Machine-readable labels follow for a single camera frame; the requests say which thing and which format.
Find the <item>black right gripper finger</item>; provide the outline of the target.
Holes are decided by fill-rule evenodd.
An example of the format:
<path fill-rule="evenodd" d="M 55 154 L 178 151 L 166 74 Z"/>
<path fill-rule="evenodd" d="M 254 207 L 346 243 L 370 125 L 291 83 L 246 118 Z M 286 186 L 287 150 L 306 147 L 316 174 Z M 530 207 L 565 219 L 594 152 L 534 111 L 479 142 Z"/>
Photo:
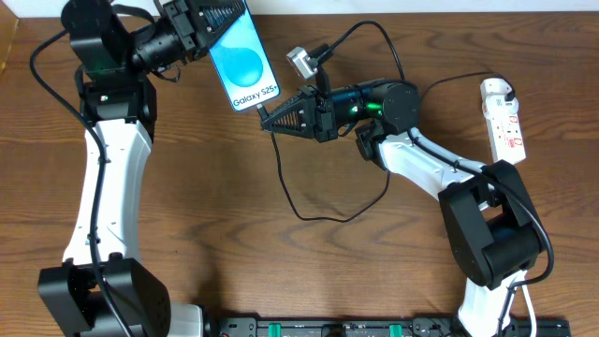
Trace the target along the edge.
<path fill-rule="evenodd" d="M 284 103 L 271 113 L 260 105 L 259 117 L 264 131 L 305 139 L 312 137 L 312 105 L 307 101 Z"/>
<path fill-rule="evenodd" d="M 283 103 L 267 112 L 267 117 L 284 117 L 287 115 L 305 115 L 312 111 L 312 91 L 300 88 L 298 92 Z"/>

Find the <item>blue Galaxy smartphone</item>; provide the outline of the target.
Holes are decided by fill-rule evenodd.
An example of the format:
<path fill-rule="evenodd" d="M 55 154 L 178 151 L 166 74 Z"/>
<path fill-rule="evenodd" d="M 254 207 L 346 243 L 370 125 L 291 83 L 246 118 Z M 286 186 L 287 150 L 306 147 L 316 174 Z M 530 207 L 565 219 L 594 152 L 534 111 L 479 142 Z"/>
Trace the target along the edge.
<path fill-rule="evenodd" d="M 210 49 L 230 105 L 240 113 L 280 94 L 280 87 L 248 9 Z"/>

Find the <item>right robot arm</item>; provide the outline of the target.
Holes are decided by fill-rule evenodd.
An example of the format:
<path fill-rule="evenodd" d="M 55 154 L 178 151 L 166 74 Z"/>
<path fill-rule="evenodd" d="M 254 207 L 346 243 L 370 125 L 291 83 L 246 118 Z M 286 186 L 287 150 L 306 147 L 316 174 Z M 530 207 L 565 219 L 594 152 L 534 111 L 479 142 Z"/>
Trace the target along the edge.
<path fill-rule="evenodd" d="M 451 153 L 416 127 L 420 96 L 403 80 L 332 90 L 307 85 L 273 111 L 259 107 L 263 130 L 319 142 L 353 130 L 361 156 L 401 175 L 440 205 L 453 257 L 467 277 L 458 320 L 470 336 L 504 336 L 518 290 L 548 278 L 554 250 L 516 167 Z"/>

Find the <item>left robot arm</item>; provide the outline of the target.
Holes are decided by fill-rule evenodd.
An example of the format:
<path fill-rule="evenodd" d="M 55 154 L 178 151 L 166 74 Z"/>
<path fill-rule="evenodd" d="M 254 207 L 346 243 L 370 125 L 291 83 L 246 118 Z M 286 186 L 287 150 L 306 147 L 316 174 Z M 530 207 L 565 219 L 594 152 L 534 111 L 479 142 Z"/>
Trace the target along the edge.
<path fill-rule="evenodd" d="M 70 0 L 62 35 L 80 60 L 75 82 L 87 151 L 77 222 L 40 298 L 67 336 L 204 336 L 204 314 L 173 302 L 141 263 L 139 202 L 157 119 L 153 78 L 207 55 L 246 10 L 242 1 L 175 0 L 155 14 L 109 0 Z"/>

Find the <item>white charger plug adapter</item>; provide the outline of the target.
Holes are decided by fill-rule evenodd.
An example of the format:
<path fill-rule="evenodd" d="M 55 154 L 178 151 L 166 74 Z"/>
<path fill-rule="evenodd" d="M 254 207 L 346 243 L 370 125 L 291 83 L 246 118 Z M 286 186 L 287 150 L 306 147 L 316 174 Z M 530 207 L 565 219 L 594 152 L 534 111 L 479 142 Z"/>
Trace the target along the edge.
<path fill-rule="evenodd" d="M 485 106 L 512 106 L 515 100 L 514 88 L 502 78 L 488 78 L 481 82 L 480 92 Z"/>

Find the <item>white power strip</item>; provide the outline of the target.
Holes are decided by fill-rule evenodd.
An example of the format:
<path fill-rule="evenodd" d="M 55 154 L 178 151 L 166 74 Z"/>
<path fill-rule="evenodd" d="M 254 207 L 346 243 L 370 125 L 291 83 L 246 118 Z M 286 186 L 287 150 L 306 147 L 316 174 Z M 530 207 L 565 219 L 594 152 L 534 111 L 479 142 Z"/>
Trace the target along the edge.
<path fill-rule="evenodd" d="M 504 160 L 512 165 L 526 159 L 519 124 L 519 102 L 506 101 L 504 95 L 488 95 L 482 103 L 494 162 Z"/>

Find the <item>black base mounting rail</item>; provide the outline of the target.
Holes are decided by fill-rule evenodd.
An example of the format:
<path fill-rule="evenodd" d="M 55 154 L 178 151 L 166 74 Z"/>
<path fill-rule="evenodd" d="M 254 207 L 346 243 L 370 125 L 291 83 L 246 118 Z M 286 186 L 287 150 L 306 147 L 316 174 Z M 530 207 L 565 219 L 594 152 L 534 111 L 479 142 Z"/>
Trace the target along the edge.
<path fill-rule="evenodd" d="M 457 315 L 417 316 L 386 320 L 262 319 L 254 316 L 209 320 L 207 337 L 445 337 L 497 336 L 491 319 Z"/>

